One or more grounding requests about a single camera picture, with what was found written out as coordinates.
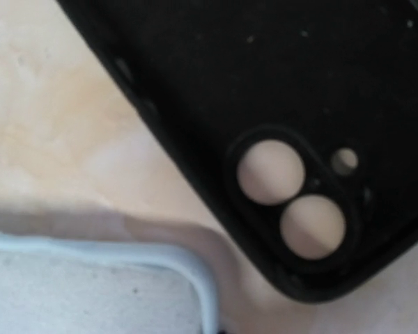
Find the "light blue phone case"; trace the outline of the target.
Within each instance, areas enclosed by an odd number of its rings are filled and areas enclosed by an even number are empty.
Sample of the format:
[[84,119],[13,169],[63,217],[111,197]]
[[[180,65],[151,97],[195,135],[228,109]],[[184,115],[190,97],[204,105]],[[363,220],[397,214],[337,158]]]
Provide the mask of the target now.
[[206,263],[170,244],[0,233],[0,333],[218,333]]

